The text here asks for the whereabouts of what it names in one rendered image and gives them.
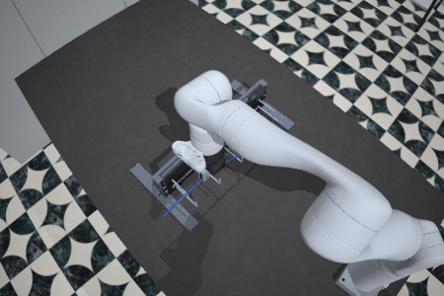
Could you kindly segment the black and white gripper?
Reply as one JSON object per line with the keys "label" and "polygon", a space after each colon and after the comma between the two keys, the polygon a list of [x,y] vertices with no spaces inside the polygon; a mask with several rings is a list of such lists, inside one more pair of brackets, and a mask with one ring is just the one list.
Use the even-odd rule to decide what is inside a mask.
{"label": "black and white gripper", "polygon": [[224,146],[221,138],[211,144],[201,144],[191,135],[190,141],[175,141],[172,144],[174,153],[194,170],[201,172],[198,175],[204,182],[209,178],[209,173],[216,175],[225,167]]}

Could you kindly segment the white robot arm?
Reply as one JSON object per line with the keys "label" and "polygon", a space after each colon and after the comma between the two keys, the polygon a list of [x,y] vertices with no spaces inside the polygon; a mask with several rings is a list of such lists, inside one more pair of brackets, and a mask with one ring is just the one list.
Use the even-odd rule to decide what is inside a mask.
{"label": "white robot arm", "polygon": [[359,290],[371,294],[444,261],[444,242],[432,221],[392,209],[378,189],[348,168],[232,100],[221,72],[207,71],[181,87],[174,104],[198,143],[221,138],[253,163],[307,171],[327,182],[303,217],[301,236],[325,259],[360,261],[351,272]]}

